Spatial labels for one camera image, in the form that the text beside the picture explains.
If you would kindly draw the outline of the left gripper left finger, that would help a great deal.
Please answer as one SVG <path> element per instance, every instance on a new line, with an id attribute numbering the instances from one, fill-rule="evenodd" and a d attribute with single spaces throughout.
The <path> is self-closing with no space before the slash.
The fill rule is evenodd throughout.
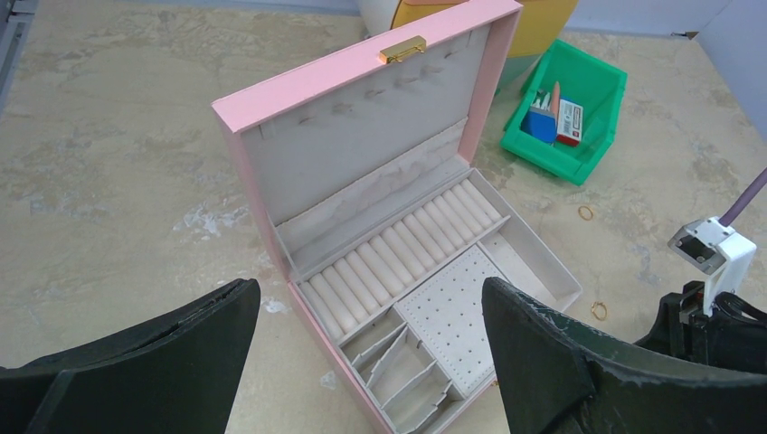
<path id="1" fill-rule="evenodd" d="M 260 308 L 255 279 L 1 371 L 4 433 L 222 433 Z"/>

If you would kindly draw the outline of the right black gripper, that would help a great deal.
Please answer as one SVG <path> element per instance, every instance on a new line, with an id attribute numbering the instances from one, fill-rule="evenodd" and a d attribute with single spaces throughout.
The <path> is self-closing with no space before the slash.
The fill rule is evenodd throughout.
<path id="1" fill-rule="evenodd" d="M 712 314 L 703 313 L 702 281 L 659 300 L 649 332 L 636 345 L 692 363 L 747 373 L 766 373 L 766 313 L 723 292 Z"/>

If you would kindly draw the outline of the pink jewelry box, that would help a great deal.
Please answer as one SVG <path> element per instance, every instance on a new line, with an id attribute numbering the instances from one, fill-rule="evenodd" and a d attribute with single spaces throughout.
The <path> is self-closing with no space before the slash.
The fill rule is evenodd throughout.
<path id="1" fill-rule="evenodd" d="M 298 312 L 381 433 L 440 433 L 495 380 L 482 285 L 582 287 L 472 164 L 492 32 L 381 33 L 213 103 Z"/>

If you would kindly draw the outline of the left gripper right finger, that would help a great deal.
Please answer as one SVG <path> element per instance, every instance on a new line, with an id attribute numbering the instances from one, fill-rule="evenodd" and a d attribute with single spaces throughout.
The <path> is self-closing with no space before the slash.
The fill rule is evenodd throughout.
<path id="1" fill-rule="evenodd" d="M 482 311 L 513 433 L 763 433 L 766 373 L 692 363 L 562 314 L 502 278 Z"/>

